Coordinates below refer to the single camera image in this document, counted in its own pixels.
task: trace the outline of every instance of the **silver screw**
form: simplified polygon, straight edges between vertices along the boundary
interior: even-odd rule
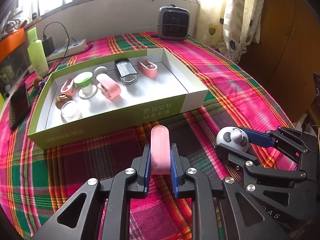
[[[127,168],[125,170],[125,174],[131,175],[134,174],[136,172],[136,170],[134,168]]]
[[[235,179],[233,177],[225,177],[224,180],[228,184],[233,184],[235,182]]]
[[[196,174],[196,173],[197,173],[197,169],[195,169],[195,168],[189,168],[189,169],[187,169],[187,173],[189,173],[189,174]]]
[[[98,180],[96,178],[88,179],[88,185],[93,186],[98,183]]]
[[[305,178],[305,177],[307,176],[307,174],[306,174],[304,171],[302,171],[302,172],[300,173],[300,176],[303,177],[303,178]]]
[[[253,165],[253,162],[252,162],[252,161],[246,161],[246,162],[245,162],[245,165],[247,165],[247,166],[252,166],[252,165]]]
[[[254,191],[255,189],[256,189],[256,186],[253,185],[253,184],[249,184],[249,185],[247,186],[247,191],[252,192],[252,191]]]

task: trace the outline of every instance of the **green bottle cap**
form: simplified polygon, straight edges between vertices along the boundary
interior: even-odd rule
[[[34,28],[32,28],[31,30],[28,31],[28,39],[29,39],[30,43],[32,43],[32,42],[34,42],[35,40],[38,39],[36,27],[34,27]]]
[[[83,72],[75,77],[75,79],[73,80],[73,83],[76,86],[85,88],[90,85],[90,80],[92,76],[93,76],[92,72]]]

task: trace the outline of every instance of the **beige curtain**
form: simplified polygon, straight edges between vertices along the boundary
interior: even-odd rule
[[[260,41],[264,0],[199,0],[196,39],[238,63],[246,47]]]

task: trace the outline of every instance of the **gray portable heater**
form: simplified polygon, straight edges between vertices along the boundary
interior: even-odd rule
[[[159,10],[157,34],[162,40],[183,41],[188,36],[190,14],[173,4]]]

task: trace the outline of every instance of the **orange box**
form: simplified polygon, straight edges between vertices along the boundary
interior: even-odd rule
[[[0,62],[25,41],[26,37],[23,28],[11,33],[0,41]]]

